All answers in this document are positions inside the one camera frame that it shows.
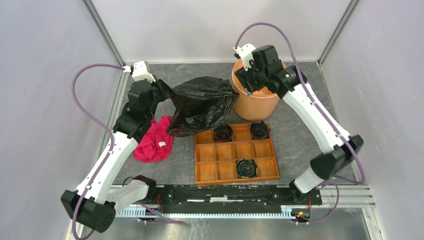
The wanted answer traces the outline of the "orange plastic trash bin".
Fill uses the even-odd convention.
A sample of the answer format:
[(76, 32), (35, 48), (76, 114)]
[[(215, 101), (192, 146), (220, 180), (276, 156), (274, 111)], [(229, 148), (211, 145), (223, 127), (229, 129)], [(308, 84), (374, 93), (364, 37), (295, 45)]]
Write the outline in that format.
[(235, 112), (248, 121), (264, 120), (273, 113), (280, 98), (266, 87), (251, 95), (247, 95), (238, 77), (235, 75), (236, 70), (242, 69), (242, 67), (242, 61), (237, 60), (231, 72), (232, 88), (239, 94), (239, 98), (234, 105)]

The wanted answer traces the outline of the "black plastic trash bag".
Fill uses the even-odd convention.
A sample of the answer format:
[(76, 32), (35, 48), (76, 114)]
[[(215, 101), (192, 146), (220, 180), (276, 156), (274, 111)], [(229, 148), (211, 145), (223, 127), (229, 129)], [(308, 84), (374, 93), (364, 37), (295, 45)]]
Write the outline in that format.
[(166, 87), (175, 112), (166, 132), (188, 137), (224, 124), (240, 94), (228, 79), (201, 76), (175, 87)]

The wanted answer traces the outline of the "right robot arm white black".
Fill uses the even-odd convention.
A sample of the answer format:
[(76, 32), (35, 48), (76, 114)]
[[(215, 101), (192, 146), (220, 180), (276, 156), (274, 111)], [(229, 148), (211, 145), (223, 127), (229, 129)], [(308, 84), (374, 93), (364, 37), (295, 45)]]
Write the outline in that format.
[(268, 89), (288, 104), (308, 127), (321, 154), (309, 162), (309, 167), (290, 183), (289, 199), (302, 204), (309, 192), (349, 165), (364, 141), (340, 126), (316, 98), (300, 68), (284, 67), (274, 46), (259, 48), (248, 43), (235, 47), (235, 57), (242, 66), (235, 70), (247, 95)]

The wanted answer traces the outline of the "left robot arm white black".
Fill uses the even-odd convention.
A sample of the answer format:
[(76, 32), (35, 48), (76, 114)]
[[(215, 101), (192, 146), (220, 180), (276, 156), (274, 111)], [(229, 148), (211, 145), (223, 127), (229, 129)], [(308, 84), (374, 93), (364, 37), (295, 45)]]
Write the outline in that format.
[(128, 102), (108, 131), (109, 142), (94, 167), (75, 190), (65, 190), (61, 196), (73, 231), (76, 224), (81, 224), (103, 233), (128, 206), (140, 200), (145, 204), (156, 200), (157, 190), (142, 180), (132, 180), (114, 191), (111, 187), (127, 158), (150, 129), (158, 104), (169, 97), (169, 89), (161, 79), (140, 80), (131, 85)]

